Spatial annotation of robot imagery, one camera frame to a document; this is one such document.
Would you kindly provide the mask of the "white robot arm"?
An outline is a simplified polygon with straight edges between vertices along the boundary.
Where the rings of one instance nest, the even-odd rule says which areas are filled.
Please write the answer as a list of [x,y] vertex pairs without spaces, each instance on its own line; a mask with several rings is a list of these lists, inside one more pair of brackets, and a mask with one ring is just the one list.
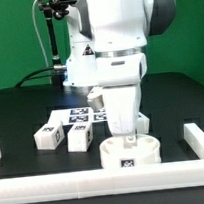
[[175,0],[77,0],[68,17],[66,86],[89,88],[88,104],[106,109],[115,138],[136,141],[147,37],[172,23]]

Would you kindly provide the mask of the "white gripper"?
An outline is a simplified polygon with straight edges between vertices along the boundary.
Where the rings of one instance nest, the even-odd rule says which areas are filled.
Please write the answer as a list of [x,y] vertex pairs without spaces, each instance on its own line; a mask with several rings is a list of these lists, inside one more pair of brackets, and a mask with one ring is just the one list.
[[137,145],[135,126],[140,109],[140,87],[138,85],[107,87],[102,92],[109,131],[115,137],[126,136],[124,145]]

